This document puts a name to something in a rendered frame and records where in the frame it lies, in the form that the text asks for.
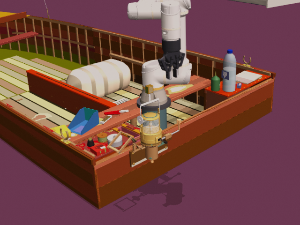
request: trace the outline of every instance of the bottle label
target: bottle label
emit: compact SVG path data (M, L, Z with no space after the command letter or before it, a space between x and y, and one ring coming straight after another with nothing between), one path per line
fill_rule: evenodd
M229 72L222 70L222 78L229 80Z

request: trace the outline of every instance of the stack of paper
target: stack of paper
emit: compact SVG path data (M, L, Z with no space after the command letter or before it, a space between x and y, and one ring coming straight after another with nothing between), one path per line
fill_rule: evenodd
M249 71L243 71L236 75L236 81L244 84L250 84L253 81L260 79L263 75L252 73Z

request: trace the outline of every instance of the green bottle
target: green bottle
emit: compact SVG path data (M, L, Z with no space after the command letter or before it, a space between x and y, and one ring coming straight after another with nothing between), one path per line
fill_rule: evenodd
M220 78L216 75L211 79L211 90L212 91L219 91L220 90Z

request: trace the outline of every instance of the boat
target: boat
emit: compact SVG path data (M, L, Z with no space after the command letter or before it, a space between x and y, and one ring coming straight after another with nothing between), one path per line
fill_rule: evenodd
M165 139L153 163L141 144L137 100L145 89L142 65L163 57L162 44L26 12L0 13L0 38L0 44L9 38L2 48L37 53L36 59L0 61L0 138L99 209L272 111L274 72L237 63L237 74L248 71L261 78L235 92L217 93L211 90L211 79L217 74L222 81L223 60L186 51L190 82L163 87L171 105L160 137ZM67 84L71 70L39 59L41 54L82 66L118 60L130 69L130 82L98 97ZM91 118L98 111L98 124L82 135L70 134L66 127L81 109ZM101 124L107 112L121 110L128 112ZM121 135L122 145L108 148L101 138L109 135L115 141Z

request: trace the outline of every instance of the purple background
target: purple background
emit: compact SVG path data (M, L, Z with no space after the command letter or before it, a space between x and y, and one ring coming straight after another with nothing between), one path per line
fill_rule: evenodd
M160 21L129 20L130 2L46 0L52 19L161 43ZM1 1L1 11L47 17L43 0ZM223 58L231 48L237 62L276 72L273 111L100 210L0 140L0 224L299 225L299 12L192 0L187 49ZM114 205L129 199L126 211Z

